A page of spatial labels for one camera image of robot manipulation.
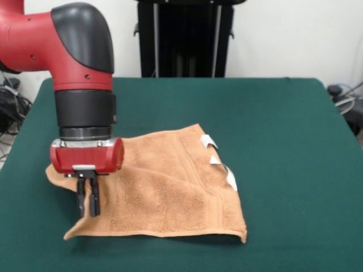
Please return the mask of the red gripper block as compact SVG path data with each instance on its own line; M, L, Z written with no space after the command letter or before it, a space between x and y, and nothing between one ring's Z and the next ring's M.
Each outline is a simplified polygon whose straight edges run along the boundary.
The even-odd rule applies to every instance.
M70 175L77 171L95 171L97 174L114 173L121 169L124 160L124 143L121 138L94 141L63 141L55 139L50 146L50 160L59 173ZM77 177L77 201L80 217L85 214L86 179ZM99 183L90 179L90 215L100 215Z

